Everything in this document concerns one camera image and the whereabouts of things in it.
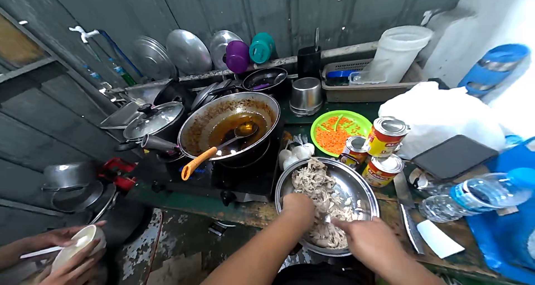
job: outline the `gas stove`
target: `gas stove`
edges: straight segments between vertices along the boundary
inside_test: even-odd
[[[152,151],[139,162],[132,175],[150,183],[155,192],[167,190],[217,198],[225,206],[233,201],[272,201],[280,174],[278,154],[284,147],[281,145],[283,124],[279,121],[266,141],[265,154],[245,168],[229,168],[217,161],[205,161],[188,180],[182,180],[182,168],[190,158],[163,163]]]

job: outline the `green bottle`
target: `green bottle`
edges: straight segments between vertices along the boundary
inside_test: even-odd
[[[112,58],[108,58],[108,60],[113,65],[113,70],[116,71],[117,74],[119,74],[124,79],[128,86],[134,86],[137,84],[134,78],[132,78],[132,76],[130,76],[130,74],[128,74],[120,65],[117,65]]]

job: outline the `green plate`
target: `green plate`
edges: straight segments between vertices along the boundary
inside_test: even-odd
[[[347,119],[349,119],[349,120],[354,122],[354,124],[351,125],[351,127],[347,128],[347,130],[351,131],[356,126],[360,126],[361,128],[358,130],[358,133],[360,133],[361,135],[363,135],[365,137],[371,131],[371,123],[370,123],[370,121],[368,121],[368,119],[366,119],[362,115],[359,115],[356,112],[352,112],[352,111],[349,111],[349,110],[334,110],[334,111],[326,112],[326,113],[322,114],[321,116],[319,116],[314,121],[314,123],[312,123],[312,127],[310,128],[310,137],[312,138],[312,142],[314,143],[314,145],[316,145],[316,147],[319,150],[321,150],[325,154],[329,154],[329,155],[335,156],[335,157],[338,157],[339,154],[335,154],[335,153],[332,153],[332,152],[329,152],[329,151],[323,149],[323,147],[320,146],[318,144],[318,142],[316,141],[316,128],[320,124],[326,122],[328,119],[330,119],[332,117],[338,117],[340,115],[342,115],[342,117],[347,118]]]

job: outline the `brown basket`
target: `brown basket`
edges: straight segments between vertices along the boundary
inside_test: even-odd
[[[322,88],[327,95],[327,102],[380,102],[390,100],[410,90],[414,85],[427,81],[422,68],[413,62],[405,73],[401,83],[392,84],[358,84],[345,86],[325,85],[325,75],[332,71],[352,69],[361,71],[372,59],[334,62],[326,64],[322,71]]]

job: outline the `blue pipe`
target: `blue pipe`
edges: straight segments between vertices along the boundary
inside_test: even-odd
[[[98,30],[98,32],[100,34],[102,34],[102,36],[104,36],[104,38],[108,41],[108,43],[110,44],[110,46],[113,48],[113,49],[116,49],[117,52],[119,53],[119,55],[121,55],[124,60],[126,60],[126,62],[128,62],[128,64],[130,64],[130,66],[132,67],[132,69],[134,69],[136,71],[136,73],[140,76],[140,77],[143,77],[143,74],[139,71],[139,69],[137,69],[137,67],[135,67],[135,65],[130,61],[130,59],[123,53],[123,51],[121,51],[121,49],[119,49],[119,46],[117,45],[117,43],[115,43],[113,41],[113,39],[111,39],[110,35],[108,35],[106,33],[106,31],[104,30]]]

